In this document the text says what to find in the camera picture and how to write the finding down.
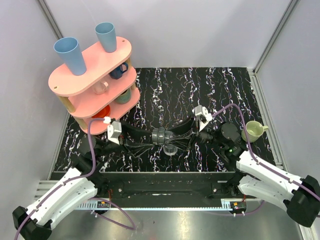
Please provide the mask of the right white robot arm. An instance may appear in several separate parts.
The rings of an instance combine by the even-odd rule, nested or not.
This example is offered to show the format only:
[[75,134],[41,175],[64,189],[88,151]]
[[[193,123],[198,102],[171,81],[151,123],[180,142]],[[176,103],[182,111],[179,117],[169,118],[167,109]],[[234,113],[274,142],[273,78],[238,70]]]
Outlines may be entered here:
[[169,144],[188,150],[194,142],[219,146],[218,155],[235,176],[227,185],[228,195],[259,198],[284,210],[299,225],[311,227],[320,213],[320,184],[314,177],[300,177],[284,171],[250,152],[238,128],[223,122],[216,130],[202,127],[189,117],[165,133]]

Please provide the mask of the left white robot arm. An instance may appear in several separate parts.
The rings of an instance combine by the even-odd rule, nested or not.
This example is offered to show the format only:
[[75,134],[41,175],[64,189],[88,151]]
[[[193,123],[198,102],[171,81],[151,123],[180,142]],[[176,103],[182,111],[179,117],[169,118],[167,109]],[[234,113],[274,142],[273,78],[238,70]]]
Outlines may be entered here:
[[125,149],[139,156],[153,147],[151,142],[137,143],[127,139],[127,136],[150,139],[152,133],[148,130],[110,117],[97,118],[96,121],[107,124],[107,141],[99,143],[99,138],[91,134],[91,126],[95,120],[90,120],[87,143],[75,165],[34,203],[28,207],[18,206],[13,211],[15,239],[23,237],[25,240],[47,240],[60,221],[78,206],[88,200],[101,201],[104,196],[111,196],[109,180],[102,176],[97,167],[99,154]]

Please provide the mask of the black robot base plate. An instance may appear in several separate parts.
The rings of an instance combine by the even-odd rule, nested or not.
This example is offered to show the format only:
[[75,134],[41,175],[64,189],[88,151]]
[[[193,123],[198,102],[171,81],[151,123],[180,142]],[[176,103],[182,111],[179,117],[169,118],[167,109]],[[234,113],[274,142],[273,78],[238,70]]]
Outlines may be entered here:
[[113,203],[121,208],[220,207],[221,199],[242,200],[227,184],[234,172],[104,172]]

